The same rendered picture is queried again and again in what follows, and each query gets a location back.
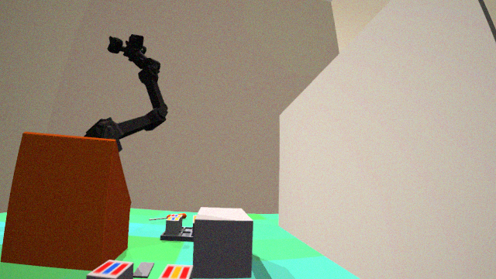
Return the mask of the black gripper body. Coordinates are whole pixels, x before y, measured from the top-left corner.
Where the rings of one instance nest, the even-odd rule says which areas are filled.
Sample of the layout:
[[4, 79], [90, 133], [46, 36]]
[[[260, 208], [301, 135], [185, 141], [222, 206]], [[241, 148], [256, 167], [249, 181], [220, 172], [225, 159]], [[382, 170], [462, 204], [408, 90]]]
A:
[[[131, 45], [131, 44], [129, 44], [129, 45]], [[136, 50], [136, 49], [132, 50], [132, 49], [128, 48], [128, 46], [124, 47], [121, 39], [112, 37], [112, 40], [111, 40], [110, 44], [108, 45], [107, 50], [111, 53], [119, 53], [119, 51], [124, 52], [123, 56], [128, 57], [129, 58], [128, 61], [133, 61], [133, 56], [135, 53], [138, 53], [138, 52], [145, 53], [146, 52], [146, 47], [144, 45], [142, 48], [144, 51]]]

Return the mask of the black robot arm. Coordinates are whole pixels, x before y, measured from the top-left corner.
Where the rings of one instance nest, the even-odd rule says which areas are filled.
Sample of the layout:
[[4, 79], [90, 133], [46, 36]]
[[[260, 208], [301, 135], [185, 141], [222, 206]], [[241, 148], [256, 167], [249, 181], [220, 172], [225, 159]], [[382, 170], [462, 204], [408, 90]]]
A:
[[[142, 50], [143, 36], [131, 35], [129, 37], [128, 46], [130, 49]], [[144, 53], [138, 52], [133, 56], [133, 63], [139, 69], [142, 69], [138, 75], [141, 83], [144, 83], [147, 88], [147, 93], [150, 96], [153, 109], [151, 112], [144, 116], [127, 120], [125, 122], [113, 122], [111, 117], [108, 119], [100, 119], [95, 123], [86, 133], [87, 137], [114, 139], [116, 140], [119, 152], [122, 151], [120, 139], [128, 135], [137, 133], [139, 131], [152, 131], [157, 128], [161, 123], [166, 121], [168, 108], [161, 96], [160, 89], [158, 88], [158, 73], [160, 69], [160, 62], [153, 58], [147, 58]]]

